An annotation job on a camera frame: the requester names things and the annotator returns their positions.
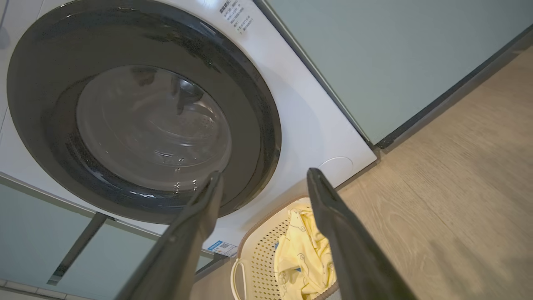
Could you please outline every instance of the beige plastic basket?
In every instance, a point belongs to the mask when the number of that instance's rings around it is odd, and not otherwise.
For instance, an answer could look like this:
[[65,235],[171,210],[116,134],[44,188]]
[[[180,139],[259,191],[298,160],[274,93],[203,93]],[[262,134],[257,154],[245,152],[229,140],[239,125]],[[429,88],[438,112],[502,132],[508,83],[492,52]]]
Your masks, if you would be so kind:
[[[274,274],[274,246],[279,237],[287,232],[288,211],[300,203],[310,204],[309,198],[299,198],[285,203],[246,233],[239,245],[237,260],[231,268],[231,291],[235,300],[242,300],[236,288],[237,267],[240,267],[243,273],[244,300],[281,299]],[[338,283],[336,282],[315,300],[325,300],[337,290]]]

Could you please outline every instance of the laundry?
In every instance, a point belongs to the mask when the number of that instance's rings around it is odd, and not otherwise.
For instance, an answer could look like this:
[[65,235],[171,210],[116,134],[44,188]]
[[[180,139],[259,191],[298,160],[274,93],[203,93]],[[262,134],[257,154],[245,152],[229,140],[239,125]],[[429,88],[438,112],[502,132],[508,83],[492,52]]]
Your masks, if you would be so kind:
[[331,248],[310,205],[299,205],[289,215],[287,233],[280,236],[274,255],[281,299],[312,300],[337,280]]

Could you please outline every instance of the round black door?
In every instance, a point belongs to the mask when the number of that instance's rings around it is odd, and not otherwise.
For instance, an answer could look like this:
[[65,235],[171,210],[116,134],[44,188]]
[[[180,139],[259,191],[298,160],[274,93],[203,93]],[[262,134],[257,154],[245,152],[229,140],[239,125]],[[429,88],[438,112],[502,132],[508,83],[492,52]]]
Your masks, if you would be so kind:
[[220,216],[268,182],[279,116],[250,60],[202,20],[148,0],[78,0],[14,50],[7,96],[41,167],[106,211],[170,223],[222,170]]

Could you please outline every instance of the wooden floor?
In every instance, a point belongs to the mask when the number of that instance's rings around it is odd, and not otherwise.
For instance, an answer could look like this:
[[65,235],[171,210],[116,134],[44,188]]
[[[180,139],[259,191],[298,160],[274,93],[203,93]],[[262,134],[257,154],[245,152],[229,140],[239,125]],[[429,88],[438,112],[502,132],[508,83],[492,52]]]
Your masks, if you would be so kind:
[[[419,299],[531,299],[533,48],[340,195]],[[233,299],[230,269],[191,299]]]

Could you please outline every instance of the washing machine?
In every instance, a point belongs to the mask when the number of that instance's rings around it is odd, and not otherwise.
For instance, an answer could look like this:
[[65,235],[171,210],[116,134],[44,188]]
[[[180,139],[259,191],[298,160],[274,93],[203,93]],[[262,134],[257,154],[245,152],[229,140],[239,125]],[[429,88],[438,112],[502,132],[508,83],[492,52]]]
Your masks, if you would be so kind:
[[206,176],[204,248],[233,248],[376,156],[251,0],[16,0],[3,14],[0,172],[161,235]]

